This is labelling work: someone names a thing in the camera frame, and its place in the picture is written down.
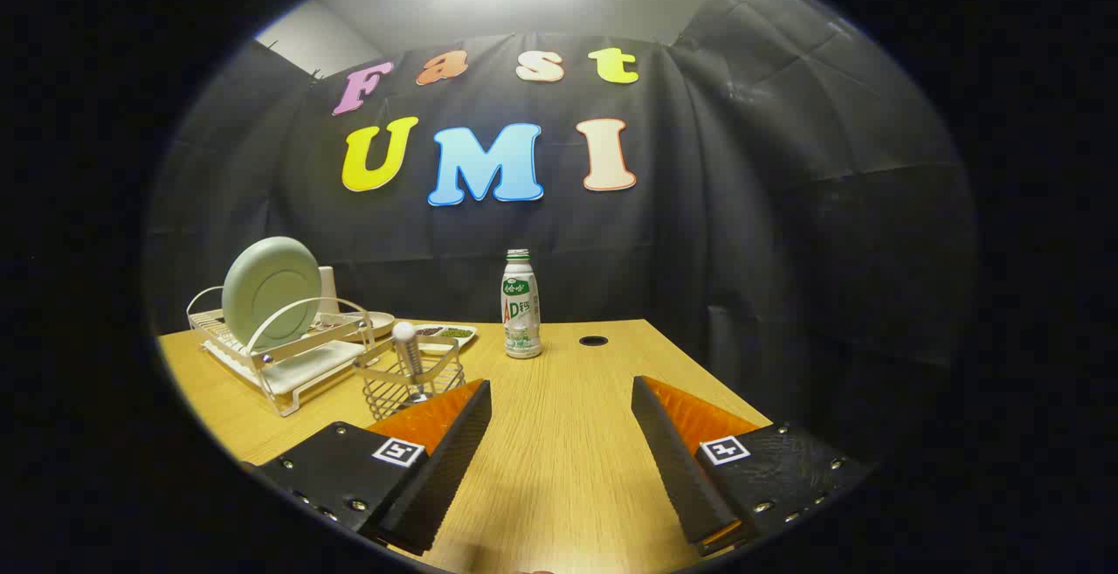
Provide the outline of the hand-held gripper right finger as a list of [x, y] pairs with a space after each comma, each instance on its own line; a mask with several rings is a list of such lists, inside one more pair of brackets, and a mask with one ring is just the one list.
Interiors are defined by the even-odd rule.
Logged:
[[799, 425], [757, 425], [653, 377], [632, 380], [631, 411], [686, 542], [704, 557], [802, 525], [870, 474]]

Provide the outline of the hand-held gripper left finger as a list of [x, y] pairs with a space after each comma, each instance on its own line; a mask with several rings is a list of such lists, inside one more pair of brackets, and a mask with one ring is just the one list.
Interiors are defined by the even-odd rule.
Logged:
[[476, 379], [371, 426], [328, 424], [249, 474], [369, 542], [430, 551], [492, 416]]

